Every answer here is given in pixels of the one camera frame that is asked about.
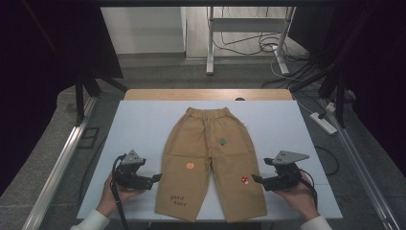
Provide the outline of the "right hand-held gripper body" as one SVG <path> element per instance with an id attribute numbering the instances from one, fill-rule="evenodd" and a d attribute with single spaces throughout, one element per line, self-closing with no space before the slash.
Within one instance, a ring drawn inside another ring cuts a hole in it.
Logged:
<path id="1" fill-rule="evenodd" d="M 297 162 L 309 158 L 308 154 L 293 151 L 281 150 L 275 158 L 265 158 L 264 163 L 273 166 L 277 175 L 265 178 L 267 183 L 274 183 L 278 186 L 275 191 L 295 187 L 302 178 Z"/>

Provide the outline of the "white metal stand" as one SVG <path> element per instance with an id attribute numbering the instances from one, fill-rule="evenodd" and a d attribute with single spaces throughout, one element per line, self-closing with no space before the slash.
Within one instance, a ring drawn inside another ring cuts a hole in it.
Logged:
<path id="1" fill-rule="evenodd" d="M 291 19 L 293 17 L 295 7 L 288 7 L 284 18 L 269 18 L 269 17 L 239 17 L 239 18 L 215 18 L 214 7 L 208 7 L 208 52 L 206 74 L 214 73 L 214 34 L 215 33 L 277 33 L 280 39 L 276 45 L 273 45 L 273 53 L 276 62 L 280 67 L 280 71 L 284 76 L 289 74 L 289 70 L 282 56 L 282 47 L 285 42 Z"/>

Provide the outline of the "person's left hand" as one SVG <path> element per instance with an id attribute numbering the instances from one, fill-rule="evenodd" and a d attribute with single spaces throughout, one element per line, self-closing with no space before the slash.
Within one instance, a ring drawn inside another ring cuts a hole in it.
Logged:
<path id="1" fill-rule="evenodd" d="M 118 206 L 116 204 L 116 199 L 113 196 L 113 193 L 110 188 L 110 184 L 112 182 L 112 174 L 110 174 L 103 186 L 102 194 L 101 194 L 101 200 L 96 208 L 96 210 L 104 215 L 105 217 L 109 217 L 112 213 L 116 212 L 118 210 Z M 126 203 L 128 200 L 130 200 L 132 197 L 139 196 L 142 193 L 145 192 L 145 190 L 128 190 L 120 185 L 117 186 L 117 191 L 119 198 L 122 203 Z"/>

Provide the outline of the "tan children's pants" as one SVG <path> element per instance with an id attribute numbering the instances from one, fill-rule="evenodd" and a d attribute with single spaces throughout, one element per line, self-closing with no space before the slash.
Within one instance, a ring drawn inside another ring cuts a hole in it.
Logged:
<path id="1" fill-rule="evenodd" d="M 173 127 L 162 156 L 155 211 L 188 221 L 206 198 L 210 177 L 228 222 L 267 214 L 253 142 L 228 108 L 188 108 Z"/>

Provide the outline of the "black curtain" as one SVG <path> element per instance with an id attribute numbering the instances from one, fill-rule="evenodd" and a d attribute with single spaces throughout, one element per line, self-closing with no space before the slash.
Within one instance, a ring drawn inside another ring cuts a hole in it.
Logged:
<path id="1" fill-rule="evenodd" d="M 370 16 L 338 72 L 327 75 L 324 97 L 335 88 L 336 75 L 355 95 L 359 119 L 406 171 L 406 0 L 350 0 L 334 7 L 299 7 L 288 36 L 328 67 L 350 39 L 363 11 Z"/>
<path id="2" fill-rule="evenodd" d="M 123 76 L 102 9 L 79 1 L 0 0 L 0 196 L 50 123 L 58 94 Z"/>

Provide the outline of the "white power strip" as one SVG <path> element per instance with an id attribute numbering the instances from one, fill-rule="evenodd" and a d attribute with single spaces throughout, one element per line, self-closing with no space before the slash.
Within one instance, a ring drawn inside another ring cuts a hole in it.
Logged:
<path id="1" fill-rule="evenodd" d="M 324 116 L 325 113 L 319 114 L 318 112 L 314 112 L 309 115 L 310 119 L 313 120 L 328 135 L 335 134 L 337 129 L 331 123 L 329 123 Z"/>

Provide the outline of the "aluminium frame rail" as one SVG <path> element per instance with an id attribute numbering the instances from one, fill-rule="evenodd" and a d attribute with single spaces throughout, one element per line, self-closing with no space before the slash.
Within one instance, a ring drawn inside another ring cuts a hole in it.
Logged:
<path id="1" fill-rule="evenodd" d="M 90 97 L 84 105 L 84 118 L 78 125 L 74 126 L 70 132 L 68 139 L 21 230 L 39 229 L 59 183 L 79 144 L 79 140 L 86 129 L 90 115 L 92 114 L 97 101 L 97 97 Z"/>
<path id="2" fill-rule="evenodd" d="M 350 114 L 344 126 L 332 113 L 327 118 L 338 129 L 338 146 L 327 148 L 340 162 L 330 181 L 343 214 L 332 225 L 338 230 L 406 230 L 406 176 L 356 115 Z"/>

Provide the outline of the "person's right hand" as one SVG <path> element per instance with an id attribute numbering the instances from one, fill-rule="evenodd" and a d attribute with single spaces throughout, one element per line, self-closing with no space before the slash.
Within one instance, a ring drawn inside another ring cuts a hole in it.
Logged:
<path id="1" fill-rule="evenodd" d="M 275 194 L 281 196 L 305 221 L 320 216 L 313 194 L 303 182 L 299 182 L 291 189 L 275 191 Z"/>

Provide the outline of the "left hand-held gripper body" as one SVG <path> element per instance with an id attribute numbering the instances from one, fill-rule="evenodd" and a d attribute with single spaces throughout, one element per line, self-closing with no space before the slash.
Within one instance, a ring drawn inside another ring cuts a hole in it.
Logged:
<path id="1" fill-rule="evenodd" d="M 114 169 L 113 179 L 120 186 L 129 190 L 143 190 L 143 183 L 150 177 L 140 176 L 137 171 L 144 166 L 146 159 L 142 158 L 132 149 L 122 157 L 117 168 Z"/>

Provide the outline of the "black stand legs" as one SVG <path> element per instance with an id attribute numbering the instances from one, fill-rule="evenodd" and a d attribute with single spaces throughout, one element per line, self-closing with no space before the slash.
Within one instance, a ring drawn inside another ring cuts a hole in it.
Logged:
<path id="1" fill-rule="evenodd" d="M 99 84 L 97 83 L 97 79 L 101 79 L 102 81 L 112 85 L 113 87 L 121 90 L 122 92 L 126 92 L 128 88 L 124 86 L 122 83 L 114 80 L 113 78 L 109 78 L 107 75 L 102 74 L 98 71 L 88 70 L 84 73 L 80 73 L 76 77 L 76 105 L 77 105 L 77 120 L 76 126 L 80 126 L 85 118 L 84 115 L 84 96 L 83 90 L 91 97 L 98 97 L 102 92 Z"/>
<path id="2" fill-rule="evenodd" d="M 327 68 L 321 70 L 315 76 L 302 81 L 289 88 L 291 93 L 297 92 L 302 88 L 312 84 L 313 82 L 325 78 L 320 86 L 318 94 L 322 98 L 329 97 L 333 91 L 336 92 L 336 112 L 335 118 L 341 128 L 345 127 L 344 124 L 344 104 L 345 104 L 345 78 L 341 71 L 342 60 L 334 60 Z"/>

